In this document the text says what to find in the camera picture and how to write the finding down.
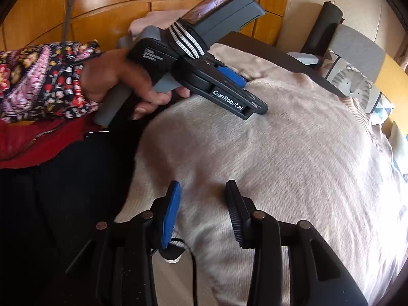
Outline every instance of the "metal screw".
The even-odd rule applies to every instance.
[[[145,210],[142,213],[142,218],[144,218],[145,220],[149,220],[153,217],[153,212],[149,211],[149,210]]]
[[[266,216],[266,214],[265,214],[265,212],[262,212],[262,210],[256,210],[254,212],[254,218],[256,218],[256,219],[261,220],[261,219],[264,219],[265,216]]]
[[[302,229],[310,229],[310,227],[311,227],[310,222],[309,222],[309,221],[306,221],[306,220],[301,220],[301,221],[299,221],[299,225],[300,225],[300,227],[301,227]]]
[[[107,227],[108,227],[108,224],[106,222],[104,222],[104,221],[98,222],[96,224],[96,228],[98,230],[105,230]]]

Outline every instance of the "gray handle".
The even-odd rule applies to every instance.
[[[135,42],[145,37],[160,38],[159,31],[160,30],[153,25],[148,26],[140,33],[135,41],[132,40],[130,34],[120,38],[116,48],[130,48]],[[153,89],[156,92],[167,93],[179,86],[181,85],[167,73],[153,86]],[[105,95],[103,102],[99,105],[99,109],[95,113],[94,122],[98,125],[108,126],[131,93],[132,89],[123,83],[119,83],[111,88]]]
[[[181,86],[171,74],[166,73],[154,86],[156,92],[167,93]],[[113,117],[132,93],[132,89],[123,83],[117,84],[106,94],[103,102],[95,113],[94,122],[101,126],[108,126]]]

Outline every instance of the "camera screen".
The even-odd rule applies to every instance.
[[[190,24],[196,24],[200,20],[202,20],[207,14],[209,14],[212,10],[221,6],[225,2],[229,0],[204,0],[197,4],[193,9],[188,11],[182,19],[189,22]]]

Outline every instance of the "zipper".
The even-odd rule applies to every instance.
[[[17,154],[13,155],[12,157],[8,157],[5,160],[0,160],[0,161],[8,161],[8,160],[12,160],[14,158],[16,158],[17,156],[19,156],[20,154],[24,153],[26,150],[28,150],[30,147],[32,147],[35,142],[40,139],[42,136],[47,135],[49,133],[53,133],[54,131],[56,131],[58,128],[60,127],[60,125],[58,125],[57,127],[55,127],[54,129],[51,130],[47,130],[47,131],[43,131],[41,133],[39,133],[38,135],[36,135],[24,148],[22,148]]]
[[[24,152],[24,151],[28,150],[32,145],[35,144],[35,142],[36,142],[39,138],[41,138],[41,137],[44,136],[44,135],[47,135],[47,134],[49,134],[49,133],[54,132],[56,129],[58,129],[58,127],[55,127],[54,129],[51,129],[51,130],[48,130],[48,131],[43,131],[43,132],[39,133],[38,135],[36,135],[36,136],[30,141],[30,143],[29,143],[28,145],[26,145],[26,146],[18,153],[18,155],[21,154],[21,152]]]

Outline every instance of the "white wall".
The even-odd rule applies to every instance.
[[[325,1],[331,1],[343,11],[344,24],[395,57],[405,31],[385,0],[288,0],[277,47],[299,52]]]

